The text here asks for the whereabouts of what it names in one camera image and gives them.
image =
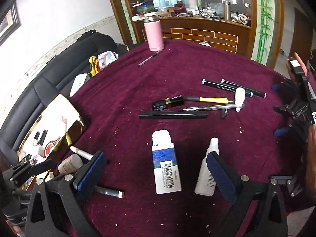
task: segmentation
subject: black leather sofa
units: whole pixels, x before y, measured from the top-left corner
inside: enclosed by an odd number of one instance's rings
[[[39,115],[59,94],[69,98],[75,77],[89,73],[89,58],[109,50],[119,56],[127,52],[126,46],[116,45],[110,36],[91,30],[50,60],[23,91],[0,129],[1,160],[8,166],[18,163],[17,150]]]

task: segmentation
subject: barcode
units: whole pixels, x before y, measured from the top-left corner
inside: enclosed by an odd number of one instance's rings
[[[165,173],[166,173],[166,187],[167,188],[174,188],[171,164],[170,163],[165,164],[163,167],[164,167]]]
[[[215,186],[215,180],[214,180],[214,178],[212,177],[212,175],[209,175],[209,179],[208,179],[208,181],[207,181],[207,186],[208,186],[208,187]]]

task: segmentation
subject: yellow cloth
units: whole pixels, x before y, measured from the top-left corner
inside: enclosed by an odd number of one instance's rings
[[[98,58],[96,56],[91,56],[89,59],[89,63],[91,64],[91,66],[90,66],[91,75],[92,76],[97,75],[100,72]]]

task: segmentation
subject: screw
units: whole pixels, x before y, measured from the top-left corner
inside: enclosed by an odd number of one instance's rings
[[[277,184],[277,180],[276,180],[276,179],[273,179],[273,178],[270,180],[270,182],[271,182],[273,185],[276,185],[276,184]]]
[[[70,174],[65,176],[66,181],[70,181],[72,178],[73,178],[73,175],[70,175]]]
[[[40,179],[38,179],[37,181],[36,181],[36,184],[38,184],[38,185],[40,185],[40,184],[42,184],[43,183],[43,179],[42,178],[40,178]]]
[[[246,175],[242,175],[240,178],[241,178],[241,180],[244,181],[244,182],[248,182],[248,181],[249,181],[249,177],[246,176]]]

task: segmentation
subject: table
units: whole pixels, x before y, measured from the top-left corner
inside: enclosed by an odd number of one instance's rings
[[[87,125],[75,146],[89,153],[102,150],[108,158],[98,185],[125,191],[124,199],[93,193],[82,204],[83,211],[103,236],[207,236],[231,206],[218,188],[212,197],[194,193],[212,137],[219,138],[224,161],[252,180],[266,182],[269,175],[293,174],[298,167],[301,148],[297,142],[273,135],[285,121],[272,111],[282,100],[271,86],[283,77],[235,53],[182,40],[165,41],[163,52],[138,68],[151,54],[146,43],[140,45],[70,99]],[[246,98],[246,107],[229,111],[225,120],[219,111],[195,120],[138,118],[139,112],[151,110],[151,102],[176,95],[234,98],[234,93],[202,85],[203,78],[248,85],[267,97]],[[175,146],[182,191],[157,195],[151,135],[162,129],[170,132]],[[249,220],[248,216],[238,236]]]

